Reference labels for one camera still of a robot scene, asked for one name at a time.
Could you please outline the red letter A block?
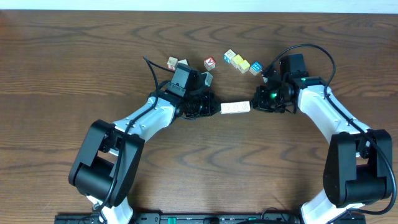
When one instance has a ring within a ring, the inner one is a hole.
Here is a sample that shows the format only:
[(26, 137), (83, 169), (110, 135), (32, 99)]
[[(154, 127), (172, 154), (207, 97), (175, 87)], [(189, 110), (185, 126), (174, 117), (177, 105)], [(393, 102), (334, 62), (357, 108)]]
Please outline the red letter A block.
[(210, 71), (216, 67), (216, 62), (213, 57), (208, 57), (204, 60), (205, 68)]

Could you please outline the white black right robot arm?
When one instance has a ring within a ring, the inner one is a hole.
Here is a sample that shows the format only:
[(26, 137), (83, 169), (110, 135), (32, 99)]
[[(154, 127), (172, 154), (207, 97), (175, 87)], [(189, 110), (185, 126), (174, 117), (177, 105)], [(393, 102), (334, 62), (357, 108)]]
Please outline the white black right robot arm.
[(363, 206), (387, 198), (388, 206), (372, 214), (385, 214), (394, 206), (391, 135), (358, 121), (322, 78), (307, 72), (277, 75), (257, 87), (252, 106), (266, 113), (285, 113), (293, 106), (292, 112), (306, 114), (329, 143), (323, 190), (300, 207), (302, 223), (336, 223), (351, 212), (365, 214)]

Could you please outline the blue topped wooden block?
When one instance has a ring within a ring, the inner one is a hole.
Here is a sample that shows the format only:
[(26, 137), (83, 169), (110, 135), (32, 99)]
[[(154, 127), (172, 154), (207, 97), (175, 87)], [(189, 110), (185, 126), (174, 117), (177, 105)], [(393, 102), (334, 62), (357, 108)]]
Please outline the blue topped wooden block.
[(250, 66), (249, 71), (250, 71), (254, 76), (256, 76), (257, 74), (259, 74), (259, 73), (262, 72), (262, 65), (261, 65), (258, 61), (255, 61), (255, 62)]

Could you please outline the green letter Z block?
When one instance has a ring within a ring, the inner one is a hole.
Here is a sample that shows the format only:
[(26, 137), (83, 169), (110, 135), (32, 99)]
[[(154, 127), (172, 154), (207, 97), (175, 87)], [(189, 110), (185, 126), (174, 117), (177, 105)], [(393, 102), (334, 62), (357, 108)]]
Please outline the green letter Z block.
[(231, 103), (222, 103), (221, 104), (221, 114), (230, 114), (231, 112)]

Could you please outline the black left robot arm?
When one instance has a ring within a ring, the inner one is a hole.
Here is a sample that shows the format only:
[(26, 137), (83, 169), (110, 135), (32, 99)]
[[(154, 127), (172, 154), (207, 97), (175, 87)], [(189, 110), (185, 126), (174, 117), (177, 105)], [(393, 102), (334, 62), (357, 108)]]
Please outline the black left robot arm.
[(152, 92), (143, 107), (128, 117), (89, 128), (69, 173), (69, 183), (93, 203), (98, 223), (129, 223), (127, 201), (144, 144), (178, 117), (212, 116), (220, 103), (212, 91), (183, 98), (169, 91)]

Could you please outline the yellow topped wooden block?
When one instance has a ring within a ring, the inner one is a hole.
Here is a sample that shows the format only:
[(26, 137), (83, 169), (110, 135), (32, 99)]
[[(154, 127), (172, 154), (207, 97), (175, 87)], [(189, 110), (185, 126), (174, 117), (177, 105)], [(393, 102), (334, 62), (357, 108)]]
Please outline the yellow topped wooden block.
[(235, 55), (232, 59), (231, 59), (231, 64), (234, 68), (238, 68), (239, 64), (243, 61), (244, 59), (242, 58), (242, 56), (240, 56), (240, 54)]

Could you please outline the blue letter X block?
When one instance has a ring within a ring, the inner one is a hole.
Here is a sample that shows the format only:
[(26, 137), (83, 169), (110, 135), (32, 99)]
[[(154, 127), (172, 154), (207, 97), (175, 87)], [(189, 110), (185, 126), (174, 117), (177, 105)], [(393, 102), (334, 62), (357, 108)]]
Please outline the blue letter X block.
[(236, 53), (229, 49), (227, 52), (224, 53), (223, 58), (226, 63), (231, 63), (232, 58), (236, 56)]

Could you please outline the red number 3 block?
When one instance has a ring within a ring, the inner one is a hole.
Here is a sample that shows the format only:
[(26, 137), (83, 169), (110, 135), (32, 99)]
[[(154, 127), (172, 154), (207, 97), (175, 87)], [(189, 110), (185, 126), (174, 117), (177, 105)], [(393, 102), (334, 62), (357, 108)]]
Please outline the red number 3 block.
[(169, 70), (175, 71), (178, 64), (178, 59), (175, 57), (169, 57), (167, 61), (167, 68)]

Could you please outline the blue letter T block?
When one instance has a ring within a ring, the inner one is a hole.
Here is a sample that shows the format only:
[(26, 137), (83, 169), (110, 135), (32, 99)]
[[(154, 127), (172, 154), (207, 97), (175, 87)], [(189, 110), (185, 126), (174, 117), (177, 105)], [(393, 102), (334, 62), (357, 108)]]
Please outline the blue letter T block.
[(179, 60), (177, 63), (178, 64), (188, 65), (188, 60), (187, 59)]

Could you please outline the plain drawing wooden block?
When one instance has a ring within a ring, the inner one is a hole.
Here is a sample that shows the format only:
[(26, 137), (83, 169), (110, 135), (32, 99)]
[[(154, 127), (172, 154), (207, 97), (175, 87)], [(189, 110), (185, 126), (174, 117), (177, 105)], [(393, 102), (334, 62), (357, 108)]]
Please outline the plain drawing wooden block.
[(250, 112), (251, 110), (251, 105), (249, 101), (242, 101), (241, 102), (241, 112), (242, 113), (247, 113)]

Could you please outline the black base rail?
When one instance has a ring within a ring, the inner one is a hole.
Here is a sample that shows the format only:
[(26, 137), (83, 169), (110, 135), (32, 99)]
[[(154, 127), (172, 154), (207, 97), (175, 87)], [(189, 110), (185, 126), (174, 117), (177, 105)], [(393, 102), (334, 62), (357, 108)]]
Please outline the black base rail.
[[(54, 224), (92, 224), (104, 223), (101, 215), (92, 214), (60, 214), (55, 216)], [(135, 213), (129, 221), (133, 224), (228, 224), (228, 223), (291, 223), (304, 224), (304, 219), (297, 212), (288, 212), (276, 208), (268, 208), (261, 214), (194, 214), (194, 213)]]

